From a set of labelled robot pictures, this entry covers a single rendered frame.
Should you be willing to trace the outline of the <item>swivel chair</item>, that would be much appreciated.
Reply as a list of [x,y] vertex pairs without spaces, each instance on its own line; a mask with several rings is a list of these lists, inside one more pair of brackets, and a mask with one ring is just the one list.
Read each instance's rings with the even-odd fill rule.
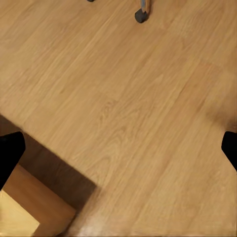
[[145,0],[141,0],[141,9],[135,13],[135,20],[138,23],[141,23],[147,17],[145,12]]

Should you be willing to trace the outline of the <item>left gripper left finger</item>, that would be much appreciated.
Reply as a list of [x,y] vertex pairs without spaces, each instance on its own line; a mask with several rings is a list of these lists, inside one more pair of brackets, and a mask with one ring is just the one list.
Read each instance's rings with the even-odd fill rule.
[[21,131],[0,137],[0,191],[26,150]]

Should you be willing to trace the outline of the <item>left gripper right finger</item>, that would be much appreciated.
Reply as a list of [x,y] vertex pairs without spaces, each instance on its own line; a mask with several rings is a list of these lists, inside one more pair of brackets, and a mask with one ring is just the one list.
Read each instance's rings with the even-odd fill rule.
[[221,149],[237,171],[237,133],[226,131]]

